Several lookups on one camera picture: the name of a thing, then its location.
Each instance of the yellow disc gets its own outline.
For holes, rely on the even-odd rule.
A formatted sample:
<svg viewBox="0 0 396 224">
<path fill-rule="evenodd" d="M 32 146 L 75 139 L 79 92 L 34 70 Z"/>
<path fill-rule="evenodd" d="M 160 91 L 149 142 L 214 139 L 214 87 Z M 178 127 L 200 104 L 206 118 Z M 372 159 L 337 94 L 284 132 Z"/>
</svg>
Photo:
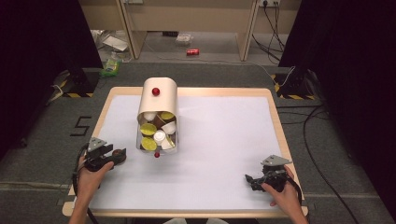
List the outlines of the yellow disc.
<svg viewBox="0 0 396 224">
<path fill-rule="evenodd" d="M 154 135 L 155 132 L 157 132 L 157 127 L 155 127 L 155 125 L 151 123 L 144 123 L 140 125 L 140 132 L 143 135 L 151 136 Z"/>
<path fill-rule="evenodd" d="M 142 138 L 142 147 L 148 151 L 154 151 L 157 149 L 157 143 L 155 143 L 154 139 L 149 137 Z"/>
<path fill-rule="evenodd" d="M 161 113 L 161 119 L 165 119 L 165 120 L 172 119 L 174 116 L 175 116 L 174 114 L 172 114 L 171 112 L 167 112 L 167 111 L 163 111 Z"/>
</svg>

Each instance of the power outlet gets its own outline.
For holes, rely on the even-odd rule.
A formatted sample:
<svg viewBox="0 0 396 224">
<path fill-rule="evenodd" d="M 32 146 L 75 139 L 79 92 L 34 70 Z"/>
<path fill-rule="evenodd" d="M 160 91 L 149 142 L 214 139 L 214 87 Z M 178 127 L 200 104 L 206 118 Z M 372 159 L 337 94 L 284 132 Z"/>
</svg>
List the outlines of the power outlet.
<svg viewBox="0 0 396 224">
<path fill-rule="evenodd" d="M 267 2 L 267 7 L 279 7 L 280 5 L 280 0 L 260 0 L 260 7 L 264 7 L 264 1 Z"/>
</svg>

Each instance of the gray carpet floor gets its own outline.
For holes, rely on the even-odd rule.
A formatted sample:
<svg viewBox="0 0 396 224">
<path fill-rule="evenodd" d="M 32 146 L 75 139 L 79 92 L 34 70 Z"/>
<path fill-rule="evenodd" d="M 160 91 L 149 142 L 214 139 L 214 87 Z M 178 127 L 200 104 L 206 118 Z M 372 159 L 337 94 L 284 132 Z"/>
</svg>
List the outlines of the gray carpet floor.
<svg viewBox="0 0 396 224">
<path fill-rule="evenodd" d="M 280 70 L 266 67 L 270 74 Z M 170 77 L 179 87 L 267 88 L 275 98 L 305 200 L 310 223 L 353 223 L 351 215 L 322 178 L 344 199 L 359 223 L 394 223 L 370 180 L 348 157 L 342 138 L 320 100 L 277 98 L 271 78 L 258 65 L 202 63 L 124 63 L 116 77 L 101 78 L 92 98 L 61 97 L 46 106 L 27 136 L 27 147 L 13 148 L 0 162 L 0 223 L 66 223 L 63 198 L 79 148 L 92 135 L 111 88 L 142 86 L 149 77 Z M 83 133 L 75 125 L 89 126 Z M 125 223 L 124 218 L 99 217 L 100 223 Z M 260 219 L 260 223 L 290 223 L 287 219 Z"/>
</svg>

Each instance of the black curtain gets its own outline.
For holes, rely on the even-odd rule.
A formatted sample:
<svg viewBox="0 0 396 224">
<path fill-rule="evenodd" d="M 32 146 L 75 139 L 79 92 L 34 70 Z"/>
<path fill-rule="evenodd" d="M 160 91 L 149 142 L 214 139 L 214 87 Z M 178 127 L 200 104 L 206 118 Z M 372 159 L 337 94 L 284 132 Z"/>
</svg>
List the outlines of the black curtain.
<svg viewBox="0 0 396 224">
<path fill-rule="evenodd" d="M 0 1 L 0 158 L 33 125 L 64 70 L 102 67 L 78 0 Z"/>
<path fill-rule="evenodd" d="M 393 0 L 303 0 L 279 66 L 317 74 L 347 150 L 396 220 L 395 42 Z"/>
</svg>

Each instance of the white cup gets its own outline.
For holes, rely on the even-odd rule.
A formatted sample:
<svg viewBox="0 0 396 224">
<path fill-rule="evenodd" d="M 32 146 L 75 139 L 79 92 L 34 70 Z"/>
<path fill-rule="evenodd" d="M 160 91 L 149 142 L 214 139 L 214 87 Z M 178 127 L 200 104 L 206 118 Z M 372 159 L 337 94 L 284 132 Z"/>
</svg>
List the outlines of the white cup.
<svg viewBox="0 0 396 224">
<path fill-rule="evenodd" d="M 163 150 L 166 149 L 170 149 L 170 148 L 174 148 L 175 147 L 175 143 L 172 142 L 170 137 L 166 137 L 162 142 L 161 142 L 161 147 L 163 148 Z"/>
<path fill-rule="evenodd" d="M 158 130 L 155 134 L 154 134 L 154 141 L 157 143 L 158 146 L 161 145 L 161 143 L 163 142 L 163 140 L 166 138 L 166 133 L 162 130 Z"/>
<path fill-rule="evenodd" d="M 169 122 L 161 127 L 161 129 L 167 134 L 173 134 L 176 131 L 176 122 Z"/>
<path fill-rule="evenodd" d="M 157 116 L 157 112 L 156 111 L 149 111 L 149 112 L 144 112 L 143 113 L 143 118 L 145 118 L 147 121 L 154 120 L 155 116 Z"/>
</svg>

